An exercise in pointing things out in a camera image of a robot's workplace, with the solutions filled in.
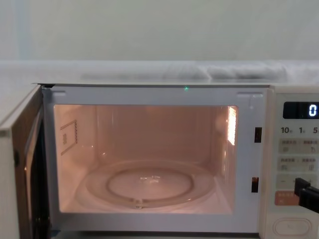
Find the microwave oven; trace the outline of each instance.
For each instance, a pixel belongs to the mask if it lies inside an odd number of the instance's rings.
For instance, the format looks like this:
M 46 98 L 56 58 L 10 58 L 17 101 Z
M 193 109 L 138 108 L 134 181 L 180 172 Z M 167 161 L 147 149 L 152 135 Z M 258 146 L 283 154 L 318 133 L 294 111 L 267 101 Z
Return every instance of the microwave oven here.
M 258 64 L 244 72 L 195 65 L 208 80 L 189 68 L 161 78 L 157 63 L 97 64 L 2 72 L 37 82 L 0 124 L 2 174 L 14 183 L 3 205 L 14 204 L 20 238 L 50 231 L 317 238 L 315 82 Z

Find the control panel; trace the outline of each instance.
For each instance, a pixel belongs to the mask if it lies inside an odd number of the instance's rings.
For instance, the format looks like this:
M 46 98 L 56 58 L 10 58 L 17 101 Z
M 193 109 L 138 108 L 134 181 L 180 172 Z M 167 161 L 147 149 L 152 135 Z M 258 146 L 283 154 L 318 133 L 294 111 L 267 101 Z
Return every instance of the control panel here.
M 276 160 L 276 206 L 297 206 L 294 194 L 296 178 L 317 187 L 319 162 L 319 103 L 311 101 L 281 102 L 278 151 Z
M 278 142 L 275 205 L 298 205 L 299 198 L 294 194 L 296 178 L 303 178 L 314 187 L 317 186 L 319 161 L 319 139 L 315 135 L 317 130 L 318 128 L 314 127 L 312 132 L 306 132 L 302 126 L 280 129 L 282 136 Z

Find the button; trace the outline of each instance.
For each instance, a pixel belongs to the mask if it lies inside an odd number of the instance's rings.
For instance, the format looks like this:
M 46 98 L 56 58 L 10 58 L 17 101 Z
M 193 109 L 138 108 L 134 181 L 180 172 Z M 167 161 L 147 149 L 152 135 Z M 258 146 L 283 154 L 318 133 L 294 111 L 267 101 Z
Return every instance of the button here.
M 299 153 L 318 154 L 319 140 L 316 138 L 300 139 Z
M 316 172 L 318 170 L 318 159 L 312 155 L 278 157 L 277 170 L 282 172 Z
M 281 138 L 279 153 L 296 153 L 299 150 L 299 141 L 296 138 Z
M 307 219 L 286 218 L 274 223 L 274 233 L 277 236 L 306 236 L 311 229 L 311 222 Z
M 277 191 L 275 193 L 275 205 L 277 206 L 297 206 L 299 197 L 294 191 Z
M 295 188 L 296 178 L 303 178 L 310 182 L 313 187 L 317 186 L 316 174 L 278 174 L 276 178 L 276 188 L 293 190 Z

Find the microwave door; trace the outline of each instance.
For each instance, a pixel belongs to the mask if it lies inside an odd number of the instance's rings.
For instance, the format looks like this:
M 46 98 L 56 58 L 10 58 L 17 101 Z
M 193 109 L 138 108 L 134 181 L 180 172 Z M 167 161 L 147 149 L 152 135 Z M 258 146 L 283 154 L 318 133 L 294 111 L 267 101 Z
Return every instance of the microwave door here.
M 20 239 L 48 238 L 49 214 L 44 154 L 41 87 L 36 86 L 0 128 L 1 152 L 14 174 Z

